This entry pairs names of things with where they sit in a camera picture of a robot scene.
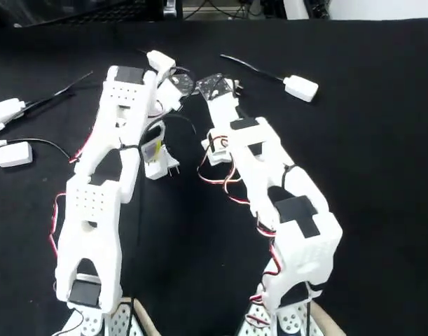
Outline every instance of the cable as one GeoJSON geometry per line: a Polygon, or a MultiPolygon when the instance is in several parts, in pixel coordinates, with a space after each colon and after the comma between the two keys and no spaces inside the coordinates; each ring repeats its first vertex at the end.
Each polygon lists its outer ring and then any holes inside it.
{"type": "Polygon", "coordinates": [[[270,324],[267,321],[251,314],[245,315],[244,319],[249,325],[258,329],[264,329],[264,328],[270,327],[270,324]],[[249,319],[254,320],[257,323],[260,323],[261,325],[255,324],[254,322],[251,322],[249,319]]]}
{"type": "Polygon", "coordinates": [[[310,302],[307,302],[307,319],[305,322],[307,323],[305,327],[305,336],[310,336],[310,302]]]}
{"type": "Polygon", "coordinates": [[[71,156],[70,154],[68,154],[68,152],[66,152],[63,148],[61,148],[60,146],[58,146],[56,143],[49,141],[49,140],[45,140],[45,139],[37,139],[37,138],[21,138],[21,139],[11,139],[11,140],[7,140],[6,142],[8,144],[16,144],[17,142],[23,142],[23,141],[28,141],[28,142],[39,142],[42,144],[47,144],[49,146],[52,146],[56,149],[58,149],[61,154],[63,154],[67,160],[70,160],[71,156]]]}
{"type": "Polygon", "coordinates": [[[232,79],[229,75],[225,75],[223,73],[220,74],[220,77],[217,78],[217,80],[215,81],[215,83],[213,84],[213,86],[211,87],[211,90],[209,91],[209,95],[208,95],[208,99],[211,100],[212,99],[212,93],[215,91],[215,88],[217,87],[217,85],[223,80],[223,79],[230,79],[231,82],[233,82],[233,97],[235,97],[235,93],[237,92],[237,88],[235,87],[235,81],[234,79],[232,79]]]}
{"type": "Polygon", "coordinates": [[[179,112],[183,108],[183,103],[186,101],[186,99],[188,99],[195,92],[196,87],[197,87],[197,79],[196,79],[196,76],[193,73],[193,71],[191,71],[187,68],[184,68],[183,66],[172,66],[170,68],[169,74],[171,73],[172,70],[175,70],[175,71],[180,70],[180,71],[184,72],[192,80],[191,91],[185,97],[181,98],[181,107],[178,109],[178,112],[179,112]]]}
{"type": "Polygon", "coordinates": [[[77,329],[79,326],[81,326],[81,325],[83,324],[83,321],[85,320],[85,317],[83,316],[83,314],[82,314],[80,311],[78,311],[77,309],[74,309],[74,311],[80,314],[80,316],[81,316],[81,321],[80,321],[80,323],[79,323],[79,324],[77,324],[76,326],[74,326],[74,327],[73,327],[73,328],[71,328],[71,329],[58,331],[58,332],[56,332],[55,334],[53,334],[52,336],[59,336],[59,335],[63,335],[63,334],[70,333],[71,331],[73,331],[73,330],[77,329]]]}
{"type": "Polygon", "coordinates": [[[22,114],[25,114],[25,113],[29,112],[30,110],[32,110],[32,109],[34,109],[36,107],[39,107],[39,106],[41,106],[43,104],[46,104],[46,103],[52,101],[54,98],[59,97],[60,95],[69,92],[70,89],[73,88],[73,86],[75,86],[76,84],[80,83],[83,79],[87,78],[88,76],[92,75],[92,73],[93,73],[93,71],[86,73],[85,75],[81,76],[80,78],[74,80],[72,83],[70,83],[65,88],[63,88],[63,89],[55,92],[50,97],[46,97],[46,98],[43,98],[43,99],[37,99],[37,100],[34,100],[34,101],[29,101],[22,110],[20,110],[16,114],[12,115],[11,118],[8,119],[5,123],[7,124],[10,121],[12,121],[12,120],[16,119],[17,117],[21,116],[22,114]]]}
{"type": "Polygon", "coordinates": [[[255,66],[250,65],[250,63],[246,63],[245,61],[242,61],[241,59],[238,59],[236,57],[232,57],[232,56],[225,55],[225,54],[221,54],[220,57],[226,58],[227,60],[231,60],[231,61],[234,61],[236,63],[239,63],[239,64],[241,64],[241,65],[243,65],[243,66],[245,66],[245,67],[247,67],[247,68],[249,68],[249,69],[257,72],[258,74],[262,74],[262,75],[267,76],[267,77],[269,77],[271,79],[275,79],[276,81],[280,81],[280,82],[284,81],[283,78],[278,77],[278,76],[276,76],[276,75],[274,75],[274,74],[272,74],[270,72],[267,72],[267,71],[264,71],[264,70],[260,70],[259,68],[256,68],[255,66]]]}
{"type": "Polygon", "coordinates": [[[258,12],[257,14],[255,14],[255,13],[253,13],[253,12],[251,12],[251,5],[248,5],[248,8],[247,8],[247,15],[251,15],[251,16],[256,16],[256,17],[258,17],[258,16],[261,16],[263,14],[263,8],[261,7],[261,11],[260,12],[258,12]]]}
{"type": "Polygon", "coordinates": [[[273,245],[273,240],[274,239],[271,239],[270,240],[270,253],[271,253],[271,258],[274,260],[274,262],[275,262],[275,265],[276,265],[276,271],[265,271],[263,274],[262,274],[262,277],[264,276],[264,275],[272,275],[272,276],[277,276],[280,272],[281,272],[281,270],[282,270],[282,268],[281,268],[281,264],[280,264],[280,262],[279,262],[279,260],[277,259],[277,255],[276,255],[276,250],[275,250],[275,246],[273,245]]]}
{"type": "Polygon", "coordinates": [[[129,335],[130,334],[133,311],[134,311],[134,298],[131,297],[130,315],[128,316],[128,327],[127,327],[127,332],[125,333],[125,335],[129,335]]]}
{"type": "Polygon", "coordinates": [[[213,3],[212,3],[212,0],[207,0],[207,2],[217,11],[217,12],[220,12],[220,13],[223,13],[224,15],[227,15],[228,17],[230,17],[230,18],[233,18],[233,19],[244,19],[244,17],[241,17],[241,16],[238,16],[238,15],[234,15],[234,14],[230,14],[230,13],[228,13],[228,12],[225,12],[224,10],[221,10],[220,8],[218,8],[217,6],[215,6],[213,3]]]}
{"type": "Polygon", "coordinates": [[[65,192],[59,192],[55,196],[55,200],[53,202],[53,215],[52,215],[52,227],[50,229],[49,235],[48,235],[48,241],[50,242],[50,245],[52,246],[52,251],[55,254],[55,257],[58,257],[58,249],[57,244],[55,243],[55,240],[53,239],[53,234],[55,233],[57,229],[57,219],[58,219],[58,198],[61,196],[65,196],[65,192]]]}
{"type": "Polygon", "coordinates": [[[235,170],[236,170],[235,163],[234,163],[234,160],[232,160],[232,166],[230,168],[229,174],[227,175],[227,177],[225,178],[225,180],[223,182],[223,191],[228,196],[228,198],[230,200],[234,201],[235,203],[243,204],[243,205],[250,205],[251,203],[249,202],[249,200],[238,198],[235,196],[231,196],[229,191],[228,191],[228,183],[230,183],[231,181],[238,182],[238,181],[242,180],[241,177],[238,180],[231,180],[230,179],[235,174],[235,170]]]}
{"type": "Polygon", "coordinates": [[[198,13],[198,11],[200,11],[200,9],[201,8],[203,8],[204,6],[205,6],[205,4],[207,3],[207,0],[204,0],[203,2],[202,2],[202,4],[200,5],[200,6],[198,6],[198,8],[197,9],[195,9],[192,13],[190,13],[190,14],[188,14],[183,20],[187,20],[187,19],[189,19],[189,17],[190,16],[192,16],[192,15],[194,15],[194,14],[196,14],[196,13],[198,13]]]}

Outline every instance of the black fabric background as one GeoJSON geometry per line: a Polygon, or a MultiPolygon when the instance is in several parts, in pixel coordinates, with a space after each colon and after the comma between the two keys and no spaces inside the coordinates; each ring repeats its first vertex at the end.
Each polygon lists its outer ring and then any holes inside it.
{"type": "MultiPolygon", "coordinates": [[[[349,335],[428,335],[428,20],[0,31],[0,100],[42,97],[90,70],[101,81],[112,64],[144,67],[135,48],[161,50],[198,78],[224,72],[242,81],[241,105],[268,119],[343,227],[319,303],[349,335]],[[318,97],[296,100],[220,53],[309,78],[319,83],[318,97]]],[[[73,153],[99,94],[82,90],[13,123],[0,139],[42,137],[73,153]]],[[[183,113],[199,137],[211,127],[200,97],[183,113]]],[[[123,207],[124,259],[137,253],[134,287],[163,335],[232,335],[269,258],[267,245],[245,207],[197,178],[202,151],[190,127],[167,125],[182,174],[146,182],[142,223],[137,196],[123,207]]],[[[47,146],[35,144],[34,153],[28,167],[0,169],[0,335],[50,335],[69,315],[52,290],[47,235],[53,197],[72,168],[47,146]]]]}

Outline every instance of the perforated metal plate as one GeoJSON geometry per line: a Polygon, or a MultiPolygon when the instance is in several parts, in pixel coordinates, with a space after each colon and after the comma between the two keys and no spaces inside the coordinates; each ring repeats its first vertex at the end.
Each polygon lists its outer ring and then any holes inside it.
{"type": "Polygon", "coordinates": [[[207,101],[233,91],[222,73],[200,79],[197,88],[207,101]]]}
{"type": "MultiPolygon", "coordinates": [[[[109,336],[126,336],[128,321],[130,318],[130,304],[123,303],[119,306],[111,320],[109,336]]],[[[136,318],[133,315],[129,336],[144,336],[136,318]]]]}
{"type": "MultiPolygon", "coordinates": [[[[254,315],[259,319],[270,322],[270,317],[267,311],[262,306],[251,305],[247,314],[254,315]]],[[[305,327],[307,323],[307,307],[305,304],[297,304],[279,311],[277,318],[281,332],[278,336],[283,335],[300,335],[306,336],[305,327]]],[[[256,328],[250,325],[246,320],[240,326],[237,336],[270,336],[270,328],[256,328]]],[[[313,317],[310,315],[310,335],[309,336],[324,336],[319,329],[313,317]]]]}
{"type": "MultiPolygon", "coordinates": [[[[128,321],[130,318],[130,303],[121,304],[116,313],[113,315],[110,325],[107,325],[105,328],[104,336],[126,336],[128,321]]],[[[67,320],[64,325],[62,331],[70,330],[77,326],[81,322],[81,315],[74,311],[67,320]]],[[[66,332],[66,336],[81,336],[81,335],[89,335],[91,330],[95,328],[95,326],[99,323],[99,321],[94,322],[94,318],[89,318],[89,316],[85,316],[82,324],[74,330],[66,332]]],[[[132,317],[131,320],[131,329],[129,336],[144,336],[141,328],[136,320],[136,318],[132,317]]]]}

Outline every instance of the electrical cord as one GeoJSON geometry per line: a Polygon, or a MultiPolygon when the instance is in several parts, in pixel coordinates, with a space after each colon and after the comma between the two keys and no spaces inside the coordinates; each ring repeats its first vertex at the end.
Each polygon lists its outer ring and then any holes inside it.
{"type": "Polygon", "coordinates": [[[53,201],[52,227],[51,227],[49,235],[48,235],[48,241],[50,242],[50,245],[52,246],[52,251],[53,251],[53,254],[55,254],[56,258],[58,258],[58,249],[57,249],[57,244],[55,243],[55,240],[53,239],[53,235],[55,234],[55,231],[57,229],[58,199],[61,196],[66,196],[66,193],[65,192],[59,192],[55,196],[55,200],[53,201]]]}
{"type": "Polygon", "coordinates": [[[276,76],[276,75],[274,75],[274,74],[272,74],[272,73],[270,73],[270,72],[267,72],[267,71],[261,70],[261,69],[259,69],[259,68],[256,68],[254,65],[251,65],[250,63],[247,63],[247,62],[245,62],[245,61],[242,61],[241,59],[238,59],[238,58],[236,58],[236,57],[229,56],[229,55],[225,55],[225,54],[220,54],[220,57],[222,57],[222,58],[226,58],[227,60],[234,61],[234,62],[236,62],[236,63],[238,63],[238,64],[241,64],[241,65],[243,65],[243,66],[245,66],[245,67],[247,67],[247,68],[249,68],[249,69],[251,69],[251,70],[253,70],[253,71],[257,72],[258,74],[262,74],[262,75],[264,75],[264,76],[266,76],[266,77],[269,77],[269,78],[271,78],[271,79],[275,79],[276,81],[280,81],[280,82],[283,82],[283,81],[284,81],[284,79],[283,79],[283,78],[278,77],[278,76],[276,76]]]}
{"type": "Polygon", "coordinates": [[[193,71],[184,68],[183,66],[172,66],[170,68],[170,71],[175,70],[175,71],[182,71],[184,72],[191,80],[192,80],[192,87],[191,87],[191,91],[185,96],[181,98],[181,107],[178,109],[178,112],[183,108],[183,103],[186,101],[186,99],[188,99],[196,90],[197,87],[197,80],[195,77],[195,74],[193,73],[193,71]]]}
{"type": "Polygon", "coordinates": [[[207,3],[207,0],[204,0],[202,2],[201,5],[198,6],[197,9],[195,9],[192,13],[188,14],[183,20],[187,20],[189,19],[192,15],[195,15],[196,13],[198,13],[200,11],[201,8],[203,8],[205,6],[205,4],[207,3]]]}
{"type": "Polygon", "coordinates": [[[85,78],[87,78],[88,76],[92,75],[93,71],[86,73],[85,75],[81,76],[80,78],[74,80],[72,83],[68,84],[68,86],[64,87],[63,89],[55,92],[52,96],[50,97],[46,97],[46,98],[42,98],[42,99],[37,99],[34,101],[29,101],[27,102],[26,106],[20,110],[18,113],[14,114],[11,116],[10,119],[8,119],[5,123],[9,123],[10,121],[18,118],[19,116],[21,116],[22,114],[26,114],[28,112],[30,112],[31,110],[35,109],[36,107],[40,107],[44,104],[47,104],[48,102],[51,102],[52,100],[54,100],[54,98],[62,96],[65,93],[70,93],[69,97],[71,97],[73,95],[73,93],[71,92],[71,89],[78,83],[80,83],[82,80],[84,80],[85,78]]]}
{"type": "Polygon", "coordinates": [[[66,152],[63,148],[61,148],[60,146],[58,146],[55,142],[49,141],[49,140],[45,140],[45,139],[38,139],[38,138],[21,138],[21,139],[11,139],[11,140],[7,140],[6,143],[8,144],[16,144],[18,142],[23,142],[23,141],[27,141],[27,142],[38,142],[40,144],[46,144],[49,146],[52,146],[53,148],[58,149],[61,154],[63,154],[67,160],[70,160],[71,156],[70,154],[68,154],[68,152],[66,152]]]}
{"type": "Polygon", "coordinates": [[[234,96],[234,97],[236,96],[237,88],[236,88],[236,86],[235,86],[235,81],[234,81],[234,79],[233,79],[233,78],[231,78],[231,76],[229,76],[229,75],[225,75],[224,73],[221,73],[221,74],[220,74],[220,77],[218,77],[218,78],[217,78],[217,80],[215,81],[215,83],[214,83],[214,84],[213,84],[213,86],[211,87],[211,90],[209,91],[209,96],[208,96],[209,100],[211,100],[211,99],[212,99],[212,93],[215,91],[215,88],[217,87],[217,85],[218,85],[218,84],[219,84],[223,79],[230,79],[230,80],[231,80],[231,82],[233,82],[233,87],[232,87],[232,89],[233,89],[233,96],[234,96]]]}
{"type": "Polygon", "coordinates": [[[74,309],[74,311],[80,314],[80,316],[81,316],[81,321],[80,321],[80,323],[79,323],[79,324],[77,324],[77,325],[75,325],[75,326],[74,326],[73,328],[71,328],[71,329],[58,331],[58,332],[56,332],[55,334],[53,334],[52,336],[59,336],[59,335],[63,335],[63,334],[70,333],[71,331],[74,331],[75,329],[77,329],[79,326],[81,326],[81,325],[83,324],[83,322],[84,322],[84,320],[85,320],[85,318],[84,318],[83,314],[82,314],[80,311],[78,311],[77,309],[74,309]]]}
{"type": "Polygon", "coordinates": [[[199,12],[201,10],[201,8],[203,8],[204,6],[206,6],[206,4],[210,4],[212,6],[212,8],[215,9],[217,12],[220,12],[220,13],[222,13],[224,15],[227,15],[230,18],[233,18],[233,19],[245,19],[245,17],[237,15],[238,12],[242,9],[242,6],[237,10],[237,12],[235,12],[235,14],[230,14],[230,13],[225,12],[224,10],[220,9],[219,7],[215,6],[215,4],[212,3],[212,0],[204,0],[202,2],[202,4],[197,7],[197,9],[195,9],[192,13],[188,14],[183,20],[187,20],[192,15],[195,15],[197,12],[199,12]]]}
{"type": "Polygon", "coordinates": [[[227,15],[230,18],[234,18],[234,19],[244,19],[244,17],[238,16],[238,15],[234,15],[234,14],[230,14],[228,12],[225,12],[224,10],[221,10],[220,8],[218,8],[217,6],[215,6],[215,4],[212,3],[212,0],[207,0],[207,2],[217,11],[220,12],[224,15],[227,15]]]}

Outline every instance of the red wire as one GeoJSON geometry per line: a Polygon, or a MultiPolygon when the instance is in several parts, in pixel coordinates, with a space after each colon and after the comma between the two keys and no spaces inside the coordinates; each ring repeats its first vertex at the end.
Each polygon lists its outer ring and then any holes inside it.
{"type": "Polygon", "coordinates": [[[49,235],[48,235],[48,241],[50,245],[52,246],[53,253],[55,254],[55,257],[58,257],[58,250],[57,245],[55,243],[55,240],[53,239],[53,234],[56,231],[57,228],[57,219],[58,219],[58,198],[61,196],[65,196],[65,192],[60,192],[55,196],[55,200],[53,202],[53,215],[52,215],[52,227],[50,229],[49,235]]]}
{"type": "MultiPolygon", "coordinates": [[[[198,173],[198,176],[200,177],[200,179],[202,179],[204,182],[206,182],[206,183],[209,183],[209,184],[223,184],[224,183],[224,181],[225,180],[211,180],[210,178],[205,178],[203,175],[201,175],[201,173],[200,173],[200,168],[201,168],[201,166],[203,166],[203,164],[206,162],[206,159],[207,159],[207,153],[209,152],[209,149],[210,149],[210,146],[214,143],[214,141],[215,140],[217,140],[217,139],[227,139],[227,136],[226,135],[218,135],[218,136],[216,136],[216,137],[214,137],[214,138],[212,138],[210,141],[209,141],[209,145],[207,145],[207,147],[206,147],[206,150],[205,150],[205,154],[204,154],[204,156],[203,156],[203,159],[201,160],[201,163],[198,165],[198,167],[197,167],[197,173],[198,173]]],[[[240,179],[235,179],[235,180],[230,180],[229,181],[229,183],[236,183],[236,182],[238,182],[238,181],[240,181],[240,179]]]]}
{"type": "Polygon", "coordinates": [[[251,314],[247,314],[247,315],[245,315],[245,321],[246,321],[248,324],[250,324],[251,326],[253,326],[253,327],[255,327],[255,328],[259,328],[259,329],[267,328],[267,327],[270,325],[267,321],[265,321],[265,320],[263,320],[263,319],[261,319],[261,318],[259,318],[259,317],[257,317],[257,316],[251,315],[251,314]],[[251,322],[250,322],[250,321],[248,321],[247,319],[254,320],[255,322],[260,323],[260,324],[262,324],[262,325],[255,325],[254,323],[251,323],[251,322]]]}
{"type": "Polygon", "coordinates": [[[281,264],[279,263],[279,260],[277,259],[277,256],[276,256],[275,246],[272,243],[270,243],[270,253],[271,253],[271,258],[275,261],[277,271],[276,272],[274,272],[274,271],[265,271],[262,274],[262,277],[264,275],[273,275],[273,276],[276,276],[282,270],[281,264]]]}
{"type": "Polygon", "coordinates": [[[86,144],[88,143],[89,138],[90,138],[91,135],[92,135],[92,132],[89,133],[89,135],[86,138],[84,144],[81,146],[80,149],[77,150],[77,152],[75,153],[75,155],[73,156],[73,158],[69,160],[69,163],[74,163],[75,161],[78,160],[78,158],[80,157],[81,153],[83,152],[83,149],[85,148],[86,144]]]}

